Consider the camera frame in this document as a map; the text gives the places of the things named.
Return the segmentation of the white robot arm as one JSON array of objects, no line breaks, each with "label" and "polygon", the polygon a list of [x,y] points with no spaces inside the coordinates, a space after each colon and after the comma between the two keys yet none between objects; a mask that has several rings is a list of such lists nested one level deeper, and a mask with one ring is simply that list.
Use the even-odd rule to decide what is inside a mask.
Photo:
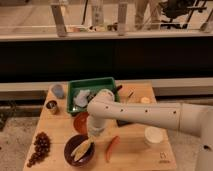
[{"label": "white robot arm", "polygon": [[213,171],[213,106],[187,103],[119,103],[102,89],[88,103],[87,130],[99,136],[107,119],[176,130],[201,139],[195,171]]}]

